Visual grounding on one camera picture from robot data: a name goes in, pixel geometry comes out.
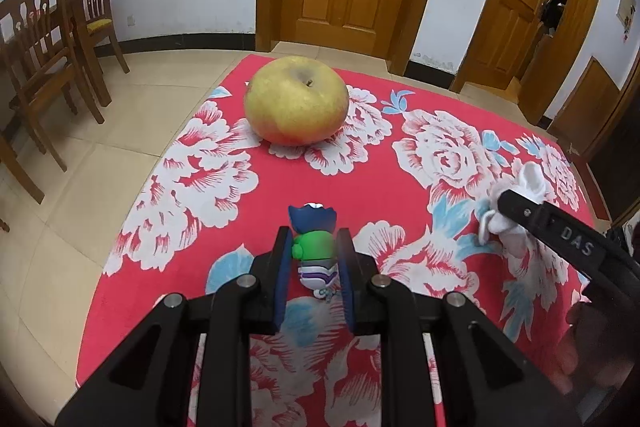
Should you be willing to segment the person's right hand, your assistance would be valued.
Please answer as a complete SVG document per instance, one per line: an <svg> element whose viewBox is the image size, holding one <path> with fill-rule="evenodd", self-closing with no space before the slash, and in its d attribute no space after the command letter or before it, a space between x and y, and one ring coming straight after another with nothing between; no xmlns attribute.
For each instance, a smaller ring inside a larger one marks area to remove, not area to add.
<svg viewBox="0 0 640 427"><path fill-rule="evenodd" d="M549 379L562 395L598 387L639 393L639 305L596 283L567 312L568 329L551 358Z"/></svg>

